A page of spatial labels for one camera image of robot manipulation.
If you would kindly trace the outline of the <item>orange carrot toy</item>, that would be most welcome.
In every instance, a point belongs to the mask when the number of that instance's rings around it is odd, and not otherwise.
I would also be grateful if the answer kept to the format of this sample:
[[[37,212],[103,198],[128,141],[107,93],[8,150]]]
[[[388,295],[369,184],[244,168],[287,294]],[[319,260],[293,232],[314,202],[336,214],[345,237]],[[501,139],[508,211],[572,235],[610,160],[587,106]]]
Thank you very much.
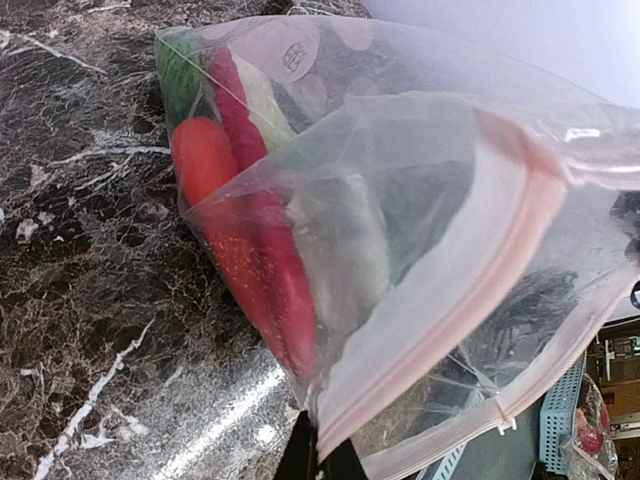
[[[226,132],[207,117],[186,119],[175,128],[172,157],[190,207],[203,202],[239,173]],[[198,229],[235,300],[282,366],[293,372],[296,366],[283,343],[266,270],[260,265],[248,229],[227,217],[204,220]]]

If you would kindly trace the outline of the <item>red chili pepper toy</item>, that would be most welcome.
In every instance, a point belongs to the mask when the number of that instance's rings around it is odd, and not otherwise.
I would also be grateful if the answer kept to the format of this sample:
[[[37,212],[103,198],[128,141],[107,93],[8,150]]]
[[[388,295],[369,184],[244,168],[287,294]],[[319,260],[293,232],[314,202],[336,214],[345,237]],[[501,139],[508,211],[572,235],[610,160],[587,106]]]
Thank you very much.
[[[276,149],[267,150],[253,127],[249,129],[247,138],[229,136],[229,139],[241,171]],[[265,190],[247,195],[246,205],[283,343],[296,366],[290,372],[298,383],[306,384],[315,363],[315,310],[305,269],[288,225],[285,205],[278,194]]]

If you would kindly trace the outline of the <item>green bok choy toy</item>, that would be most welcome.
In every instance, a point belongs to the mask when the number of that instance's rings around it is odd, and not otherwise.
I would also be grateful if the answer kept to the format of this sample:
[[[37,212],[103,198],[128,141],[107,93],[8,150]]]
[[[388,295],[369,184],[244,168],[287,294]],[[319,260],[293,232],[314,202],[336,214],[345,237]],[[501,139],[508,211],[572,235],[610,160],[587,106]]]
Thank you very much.
[[[181,31],[158,35],[154,57],[169,130],[201,112],[230,137],[247,138],[255,128],[269,151],[296,135],[271,79],[228,46]]]

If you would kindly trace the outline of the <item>clear zip top bag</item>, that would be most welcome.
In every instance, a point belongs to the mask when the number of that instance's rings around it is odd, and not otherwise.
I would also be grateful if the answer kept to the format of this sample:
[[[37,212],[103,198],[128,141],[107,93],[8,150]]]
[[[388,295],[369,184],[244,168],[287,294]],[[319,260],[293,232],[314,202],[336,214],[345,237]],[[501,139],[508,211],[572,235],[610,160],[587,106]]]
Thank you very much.
[[[401,479],[517,416],[574,364],[639,279],[639,112],[448,34],[344,16],[173,27],[265,73],[296,135],[181,215],[250,227],[246,196],[359,174],[391,285],[323,324],[306,384],[316,465],[340,450]]]

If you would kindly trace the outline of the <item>white garlic toy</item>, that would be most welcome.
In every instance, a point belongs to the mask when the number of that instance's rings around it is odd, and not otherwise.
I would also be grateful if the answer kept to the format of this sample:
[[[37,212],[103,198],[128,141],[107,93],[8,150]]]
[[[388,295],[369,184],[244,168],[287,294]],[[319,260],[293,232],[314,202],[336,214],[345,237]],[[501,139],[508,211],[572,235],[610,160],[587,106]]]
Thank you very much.
[[[389,290],[380,202],[359,174],[296,187],[286,207],[316,314],[327,326],[359,323]]]

